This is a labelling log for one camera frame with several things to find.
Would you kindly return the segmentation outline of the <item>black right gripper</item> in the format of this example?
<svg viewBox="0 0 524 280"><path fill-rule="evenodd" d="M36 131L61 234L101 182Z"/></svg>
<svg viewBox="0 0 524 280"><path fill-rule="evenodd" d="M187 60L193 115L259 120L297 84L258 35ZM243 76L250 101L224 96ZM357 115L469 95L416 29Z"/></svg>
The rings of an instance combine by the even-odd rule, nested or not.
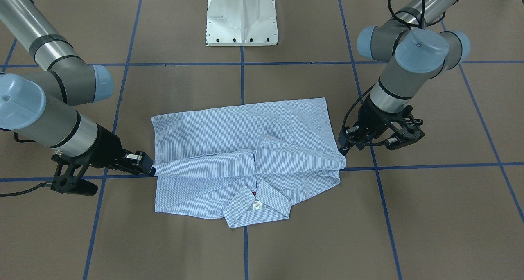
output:
<svg viewBox="0 0 524 280"><path fill-rule="evenodd" d="M128 172L135 176L145 174L156 177L152 157L144 151L128 151L123 148L120 138L101 125L97 125L97 137L87 150L90 166Z"/></svg>

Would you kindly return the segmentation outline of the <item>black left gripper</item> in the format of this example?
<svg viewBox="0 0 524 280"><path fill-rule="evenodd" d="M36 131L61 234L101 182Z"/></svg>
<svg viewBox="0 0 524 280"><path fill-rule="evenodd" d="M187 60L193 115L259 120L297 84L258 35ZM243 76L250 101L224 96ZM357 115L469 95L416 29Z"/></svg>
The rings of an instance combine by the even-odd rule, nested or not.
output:
<svg viewBox="0 0 524 280"><path fill-rule="evenodd" d="M357 120L354 125L346 126L348 116L357 104L361 104ZM343 119L342 128L338 136L339 153L346 156L353 146L357 146L360 151L366 146L385 146L387 139L378 143L373 143L372 139L380 137L389 129L386 125L388 113L392 112L381 110L372 102L370 97L361 95L350 107Z"/></svg>

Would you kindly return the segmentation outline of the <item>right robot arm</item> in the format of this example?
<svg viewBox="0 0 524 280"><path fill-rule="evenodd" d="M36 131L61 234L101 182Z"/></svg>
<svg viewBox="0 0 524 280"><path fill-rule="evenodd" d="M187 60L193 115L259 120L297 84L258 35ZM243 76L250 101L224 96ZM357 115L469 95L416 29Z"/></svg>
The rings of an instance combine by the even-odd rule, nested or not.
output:
<svg viewBox="0 0 524 280"><path fill-rule="evenodd" d="M114 133L75 109L113 95L108 69L86 64L33 0L1 0L1 21L42 69L1 74L1 128L54 150L58 173L66 166L82 176L93 167L153 177L146 153L125 150Z"/></svg>

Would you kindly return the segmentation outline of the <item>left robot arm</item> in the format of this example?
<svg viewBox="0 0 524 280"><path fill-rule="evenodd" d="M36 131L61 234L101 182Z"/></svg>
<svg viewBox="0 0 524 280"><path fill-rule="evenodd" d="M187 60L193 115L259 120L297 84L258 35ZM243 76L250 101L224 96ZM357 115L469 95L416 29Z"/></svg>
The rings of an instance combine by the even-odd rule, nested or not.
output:
<svg viewBox="0 0 524 280"><path fill-rule="evenodd" d="M388 4L391 18L382 26L364 28L357 50L365 58L386 63L377 82L363 92L358 118L343 120L339 152L385 146L390 151L425 136L423 120L414 118L409 102L428 80L453 69L470 54L470 40L460 31L434 32L446 11L460 0L412 0L399 10Z"/></svg>

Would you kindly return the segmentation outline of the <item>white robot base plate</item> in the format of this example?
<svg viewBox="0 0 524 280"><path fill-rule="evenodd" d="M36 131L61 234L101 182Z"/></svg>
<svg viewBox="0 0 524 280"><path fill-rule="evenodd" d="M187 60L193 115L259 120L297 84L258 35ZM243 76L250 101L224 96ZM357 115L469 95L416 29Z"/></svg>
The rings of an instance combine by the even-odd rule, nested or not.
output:
<svg viewBox="0 0 524 280"><path fill-rule="evenodd" d="M275 0L207 0L206 46L273 46L279 42Z"/></svg>

